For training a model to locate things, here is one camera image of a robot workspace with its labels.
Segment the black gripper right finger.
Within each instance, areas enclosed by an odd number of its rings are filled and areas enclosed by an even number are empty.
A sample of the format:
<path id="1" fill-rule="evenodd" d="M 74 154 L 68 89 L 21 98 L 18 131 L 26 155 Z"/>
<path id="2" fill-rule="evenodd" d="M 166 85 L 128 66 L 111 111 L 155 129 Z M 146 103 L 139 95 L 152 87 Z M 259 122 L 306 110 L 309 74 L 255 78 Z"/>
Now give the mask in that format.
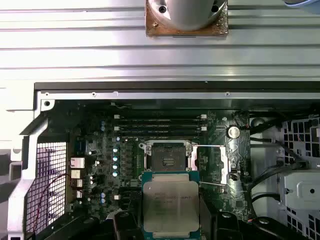
<path id="1" fill-rule="evenodd" d="M 207 240 L 276 240 L 252 223 L 239 220 L 227 211 L 218 211 L 214 205 L 203 198 L 199 202 L 199 222 L 201 237 Z"/>

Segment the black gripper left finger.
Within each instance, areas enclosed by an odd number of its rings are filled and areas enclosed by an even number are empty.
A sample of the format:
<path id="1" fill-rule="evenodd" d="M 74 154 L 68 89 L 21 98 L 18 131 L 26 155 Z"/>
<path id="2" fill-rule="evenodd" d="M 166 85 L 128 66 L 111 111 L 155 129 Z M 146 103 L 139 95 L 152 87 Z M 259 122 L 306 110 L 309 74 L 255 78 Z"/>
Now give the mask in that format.
<path id="1" fill-rule="evenodd" d="M 79 216 L 71 222 L 42 232 L 42 240 L 142 240 L 143 233 L 134 215 L 118 211 L 100 222 L 93 216 Z"/>

